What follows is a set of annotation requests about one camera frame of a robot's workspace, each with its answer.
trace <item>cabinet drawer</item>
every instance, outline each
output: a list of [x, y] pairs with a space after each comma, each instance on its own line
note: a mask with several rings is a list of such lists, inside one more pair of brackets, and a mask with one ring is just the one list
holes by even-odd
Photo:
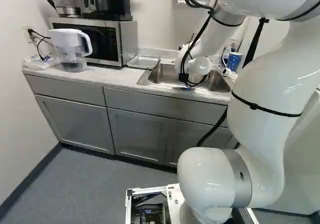
[[102, 87], [33, 75], [26, 75], [25, 77], [35, 94], [106, 106]]
[[215, 125], [226, 106], [104, 88], [108, 107]]

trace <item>blue baseboard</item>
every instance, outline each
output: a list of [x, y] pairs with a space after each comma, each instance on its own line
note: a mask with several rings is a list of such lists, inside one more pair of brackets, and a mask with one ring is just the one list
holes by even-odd
[[0, 221], [12, 208], [14, 203], [25, 192], [25, 190], [36, 180], [42, 171], [50, 164], [50, 162], [62, 150], [62, 145], [58, 143], [30, 172], [30, 174], [17, 186], [17, 188], [8, 196], [8, 198], [0, 205]]

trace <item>gray cabinet door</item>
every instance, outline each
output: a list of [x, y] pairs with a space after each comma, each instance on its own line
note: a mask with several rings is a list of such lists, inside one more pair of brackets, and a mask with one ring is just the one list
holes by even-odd
[[[195, 147], [197, 142], [212, 128], [210, 125], [188, 121], [171, 120], [170, 141], [167, 143], [165, 165], [176, 166], [180, 155]], [[227, 128], [218, 128], [204, 143], [203, 147], [226, 148], [232, 134]]]
[[114, 154], [106, 107], [36, 95], [59, 141]]
[[112, 108], [108, 113], [117, 155], [163, 162], [168, 119]]

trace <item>microwave window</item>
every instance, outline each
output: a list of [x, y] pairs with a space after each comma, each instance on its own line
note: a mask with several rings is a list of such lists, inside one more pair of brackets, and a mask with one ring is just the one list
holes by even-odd
[[53, 23], [54, 29], [76, 29], [89, 35], [92, 54], [88, 58], [119, 61], [115, 28]]

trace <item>blue mug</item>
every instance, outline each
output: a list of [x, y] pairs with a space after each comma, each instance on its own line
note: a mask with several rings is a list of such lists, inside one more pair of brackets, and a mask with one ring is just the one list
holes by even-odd
[[242, 54], [237, 52], [231, 52], [229, 54], [229, 59], [228, 59], [228, 63], [226, 64], [226, 67], [228, 69], [231, 69], [231, 71], [235, 71], [241, 61], [241, 58], [242, 58]]

